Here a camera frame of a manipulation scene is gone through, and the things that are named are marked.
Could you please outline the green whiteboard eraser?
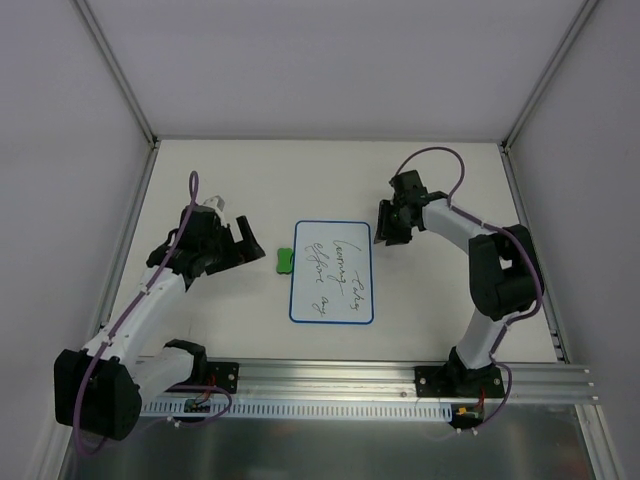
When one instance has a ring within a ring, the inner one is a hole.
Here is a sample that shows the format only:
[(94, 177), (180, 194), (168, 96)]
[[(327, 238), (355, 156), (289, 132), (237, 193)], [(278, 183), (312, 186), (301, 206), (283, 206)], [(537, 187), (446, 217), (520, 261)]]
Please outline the green whiteboard eraser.
[(276, 252), (276, 273), (291, 275), (294, 264), (294, 250), (292, 248), (278, 248)]

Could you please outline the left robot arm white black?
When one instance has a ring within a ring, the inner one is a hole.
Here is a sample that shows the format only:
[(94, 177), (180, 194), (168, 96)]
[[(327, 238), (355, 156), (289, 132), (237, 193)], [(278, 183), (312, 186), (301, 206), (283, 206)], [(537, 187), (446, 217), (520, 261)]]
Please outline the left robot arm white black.
[(239, 216), (235, 238), (220, 210), (186, 207), (180, 225), (147, 257), (128, 305), (81, 349), (54, 362), (54, 415), (75, 431), (125, 439), (143, 406), (176, 386), (196, 391), (210, 384), (204, 346), (174, 339), (151, 360), (138, 358), (154, 330), (202, 276), (259, 260), (265, 252), (249, 221)]

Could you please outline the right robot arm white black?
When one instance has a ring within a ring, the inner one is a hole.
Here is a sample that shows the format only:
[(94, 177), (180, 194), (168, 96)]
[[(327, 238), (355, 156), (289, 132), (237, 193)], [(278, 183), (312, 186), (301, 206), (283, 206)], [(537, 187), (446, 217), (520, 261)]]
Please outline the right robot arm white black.
[(420, 396), (504, 396), (494, 384), (495, 352), (508, 326), (540, 306), (544, 281), (529, 230), (516, 224), (497, 227), (453, 204), (441, 191), (430, 192), (417, 171), (392, 177), (394, 194), (379, 204), (374, 241), (405, 245), (412, 231), (437, 234), (468, 256), (469, 290), (474, 312), (447, 361), (420, 378)]

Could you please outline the blue framed whiteboard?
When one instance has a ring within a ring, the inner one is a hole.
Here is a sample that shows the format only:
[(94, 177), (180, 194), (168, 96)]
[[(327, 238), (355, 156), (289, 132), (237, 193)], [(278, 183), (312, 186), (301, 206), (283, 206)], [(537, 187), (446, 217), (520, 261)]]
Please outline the blue framed whiteboard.
[(369, 325), (374, 321), (369, 224), (336, 220), (296, 223), (289, 318), (297, 324)]

